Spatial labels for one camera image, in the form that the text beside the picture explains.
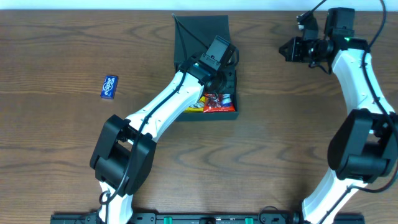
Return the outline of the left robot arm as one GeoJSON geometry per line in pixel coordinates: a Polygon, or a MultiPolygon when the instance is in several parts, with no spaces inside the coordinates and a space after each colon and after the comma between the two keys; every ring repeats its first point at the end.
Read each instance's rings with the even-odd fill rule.
{"type": "Polygon", "coordinates": [[[150,103],[122,119],[104,123],[90,159],[101,194],[98,223],[128,223],[134,194],[152,169],[157,141],[204,91],[218,89],[217,76],[233,68],[238,49],[216,36],[205,53],[186,58],[172,81],[150,103]]]}

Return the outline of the yellow Hacks candy bag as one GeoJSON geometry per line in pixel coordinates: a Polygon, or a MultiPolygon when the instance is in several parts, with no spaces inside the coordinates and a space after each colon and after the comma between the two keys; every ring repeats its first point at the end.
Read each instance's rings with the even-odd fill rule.
{"type": "Polygon", "coordinates": [[[202,113],[205,107],[206,98],[202,96],[196,103],[184,110],[184,113],[202,113]]]}

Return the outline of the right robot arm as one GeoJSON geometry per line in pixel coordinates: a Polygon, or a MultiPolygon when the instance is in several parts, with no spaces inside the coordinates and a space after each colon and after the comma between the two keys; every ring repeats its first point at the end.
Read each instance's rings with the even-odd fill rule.
{"type": "Polygon", "coordinates": [[[294,223],[337,223],[339,210],[380,177],[397,179],[397,113],[387,102],[373,71],[371,43],[355,37],[355,11],[328,11],[323,38],[313,11],[297,17],[302,36],[279,48],[288,62],[307,63],[334,74],[342,89],[347,117],[328,146],[328,170],[302,201],[294,223]]]}

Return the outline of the red Hacks candy bag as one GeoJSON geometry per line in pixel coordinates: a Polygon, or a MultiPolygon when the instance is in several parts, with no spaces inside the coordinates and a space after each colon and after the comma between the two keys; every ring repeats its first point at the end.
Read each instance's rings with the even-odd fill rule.
{"type": "Polygon", "coordinates": [[[219,113],[219,112],[234,112],[236,111],[233,100],[232,105],[223,106],[221,104],[223,94],[205,94],[206,103],[203,112],[204,113],[219,113]]]}

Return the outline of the dark purple chocolate bar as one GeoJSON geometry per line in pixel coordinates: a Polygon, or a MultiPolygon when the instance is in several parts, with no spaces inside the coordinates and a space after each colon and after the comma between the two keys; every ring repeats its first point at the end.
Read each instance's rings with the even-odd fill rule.
{"type": "Polygon", "coordinates": [[[232,99],[230,94],[223,94],[221,104],[223,106],[230,106],[232,105],[232,99]]]}

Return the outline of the dark green box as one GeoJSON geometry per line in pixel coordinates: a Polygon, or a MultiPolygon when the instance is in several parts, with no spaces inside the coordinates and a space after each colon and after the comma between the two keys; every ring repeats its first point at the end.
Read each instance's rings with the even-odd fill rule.
{"type": "MultiPolygon", "coordinates": [[[[180,16],[177,18],[180,22],[182,36],[185,42],[187,55],[193,59],[198,59],[200,53],[205,53],[214,39],[219,36],[227,42],[231,42],[229,33],[229,19],[227,15],[217,16],[180,16]]],[[[236,70],[239,63],[239,52],[229,60],[228,64],[221,68],[222,70],[236,70]]],[[[236,92],[232,95],[234,112],[219,113],[182,113],[177,121],[216,121],[216,120],[235,120],[238,115],[238,103],[236,92]]]]}

